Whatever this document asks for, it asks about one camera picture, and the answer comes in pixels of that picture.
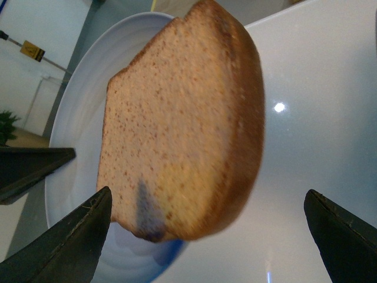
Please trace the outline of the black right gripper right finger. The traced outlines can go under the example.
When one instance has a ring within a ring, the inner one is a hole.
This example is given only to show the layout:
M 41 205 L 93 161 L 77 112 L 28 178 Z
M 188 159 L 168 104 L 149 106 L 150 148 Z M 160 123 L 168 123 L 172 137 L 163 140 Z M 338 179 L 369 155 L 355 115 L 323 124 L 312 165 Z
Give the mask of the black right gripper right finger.
M 304 211 L 332 282 L 376 282 L 376 228 L 313 189 Z

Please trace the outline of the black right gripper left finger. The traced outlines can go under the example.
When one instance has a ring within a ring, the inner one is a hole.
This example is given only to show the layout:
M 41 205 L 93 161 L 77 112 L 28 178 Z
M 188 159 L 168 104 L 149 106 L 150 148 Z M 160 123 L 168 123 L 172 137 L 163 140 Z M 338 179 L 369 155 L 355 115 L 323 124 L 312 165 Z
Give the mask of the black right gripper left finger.
M 32 243 L 1 262 L 1 282 L 91 282 L 110 226 L 102 188 Z

